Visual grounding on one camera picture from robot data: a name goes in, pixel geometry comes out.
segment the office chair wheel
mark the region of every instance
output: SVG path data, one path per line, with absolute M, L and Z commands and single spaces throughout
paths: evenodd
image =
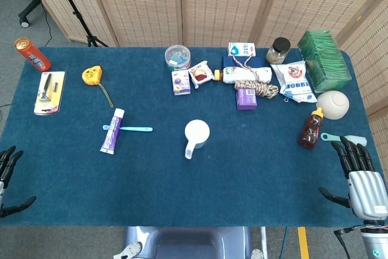
M 22 27 L 26 28 L 30 26 L 30 23 L 28 22 L 27 18 L 21 18 L 19 19 L 19 23 Z

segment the gray carpet floor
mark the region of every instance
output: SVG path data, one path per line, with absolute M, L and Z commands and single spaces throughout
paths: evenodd
M 19 81 L 24 58 L 15 51 L 13 42 L 20 36 L 27 36 L 37 46 L 43 46 L 49 39 L 49 31 L 44 20 L 42 7 L 37 7 L 29 16 L 30 27 L 19 25 L 18 13 L 30 0 L 0 0 L 0 106 L 12 102 L 16 85 Z M 53 39 L 51 47 L 84 47 L 85 44 L 68 42 L 58 29 L 52 18 L 48 16 L 52 27 Z M 8 117 L 9 106 L 0 107 L 0 135 Z M 268 228 L 267 239 L 269 258 L 279 258 L 283 241 L 284 228 Z M 0 258 L 1 259 L 108 259 L 121 251 L 124 239 L 123 227 L 73 227 L 73 226 L 0 226 Z M 333 229 L 308 228 L 307 241 L 310 258 L 337 259 L 345 258 L 342 247 L 337 242 Z M 360 234 L 354 232 L 344 237 L 352 259 L 366 258 Z M 252 228 L 252 244 L 259 247 L 259 232 Z M 298 232 L 296 228 L 289 230 L 283 258 L 300 258 Z

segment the rope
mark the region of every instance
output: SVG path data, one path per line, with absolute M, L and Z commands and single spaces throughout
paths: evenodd
M 112 100 L 110 100 L 109 95 L 108 95 L 107 91 L 105 90 L 104 86 L 102 86 L 100 83 L 98 85 L 101 87 L 102 91 L 104 92 L 105 96 L 107 97 L 110 107 L 113 107 L 113 102 L 112 102 Z
M 279 88 L 275 85 L 272 84 L 267 84 L 263 83 L 259 78 L 259 75 L 257 74 L 256 71 L 254 71 L 251 67 L 247 65 L 248 61 L 251 59 L 252 55 L 250 55 L 246 61 L 242 64 L 239 62 L 235 56 L 233 55 L 233 60 L 236 64 L 238 64 L 240 67 L 251 71 L 254 75 L 256 80 L 255 81 L 249 81 L 249 80 L 241 80 L 241 81 L 236 81 L 235 83 L 235 89 L 253 89 L 256 93 L 256 95 L 261 96 L 261 97 L 266 97 L 268 99 L 273 98 L 278 94 Z

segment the orange can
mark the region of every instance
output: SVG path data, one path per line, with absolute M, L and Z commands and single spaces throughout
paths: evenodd
M 33 64 L 39 71 L 47 71 L 51 67 L 51 62 L 43 53 L 33 45 L 30 39 L 18 38 L 14 43 L 15 49 L 22 54 L 28 62 Z

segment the jar lid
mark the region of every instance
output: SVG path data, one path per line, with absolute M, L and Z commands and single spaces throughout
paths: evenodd
M 290 49 L 291 43 L 288 39 L 280 37 L 274 40 L 272 47 L 278 53 L 282 53 Z

